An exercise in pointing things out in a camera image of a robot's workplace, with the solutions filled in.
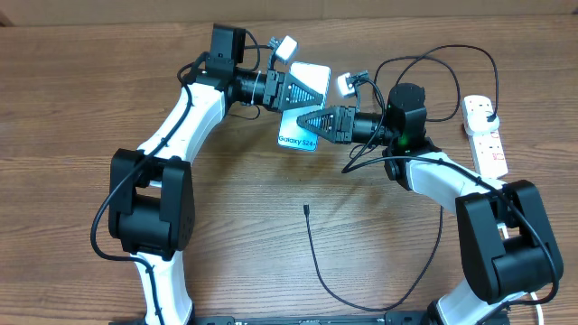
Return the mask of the Galaxy smartphone with teal screen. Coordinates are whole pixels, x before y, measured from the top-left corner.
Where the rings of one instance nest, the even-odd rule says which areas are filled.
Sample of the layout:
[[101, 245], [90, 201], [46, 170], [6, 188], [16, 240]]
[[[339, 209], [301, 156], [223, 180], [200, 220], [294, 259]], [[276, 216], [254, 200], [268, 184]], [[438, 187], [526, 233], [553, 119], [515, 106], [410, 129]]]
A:
[[289, 75], [321, 94], [322, 102], [284, 111], [281, 117], [277, 143], [284, 148], [314, 152], [318, 146], [318, 135], [298, 126], [297, 117], [324, 107], [330, 84], [331, 69], [322, 65], [294, 62], [290, 66]]

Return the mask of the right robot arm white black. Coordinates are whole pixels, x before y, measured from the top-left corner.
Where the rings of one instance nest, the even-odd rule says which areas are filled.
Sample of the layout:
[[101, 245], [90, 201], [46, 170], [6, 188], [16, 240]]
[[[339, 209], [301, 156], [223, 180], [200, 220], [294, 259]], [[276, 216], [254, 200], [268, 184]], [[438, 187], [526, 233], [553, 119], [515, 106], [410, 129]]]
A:
[[384, 146], [390, 180], [436, 201], [457, 218], [463, 280], [424, 311], [385, 310], [387, 324], [507, 324], [507, 311], [550, 285], [557, 295], [564, 263], [543, 201], [530, 181], [484, 178], [453, 162], [425, 132], [424, 89], [391, 88], [381, 114], [333, 106], [296, 123], [335, 144]]

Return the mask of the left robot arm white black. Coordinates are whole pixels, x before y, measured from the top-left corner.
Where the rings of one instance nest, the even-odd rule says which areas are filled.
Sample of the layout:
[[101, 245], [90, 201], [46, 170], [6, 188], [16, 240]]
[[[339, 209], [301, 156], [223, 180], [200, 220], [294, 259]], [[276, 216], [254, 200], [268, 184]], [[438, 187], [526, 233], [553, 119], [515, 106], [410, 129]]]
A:
[[289, 36], [270, 40], [266, 70], [243, 68], [250, 35], [214, 25], [210, 49], [178, 71], [181, 94], [162, 125], [137, 149], [119, 149], [112, 157], [109, 194], [99, 213], [108, 215], [109, 234], [124, 251], [120, 259], [134, 263], [139, 273], [146, 303], [141, 324], [194, 321], [182, 256], [195, 220], [191, 165], [231, 106], [279, 113], [279, 145], [317, 148], [296, 117], [325, 104], [330, 68], [292, 61], [298, 44]]

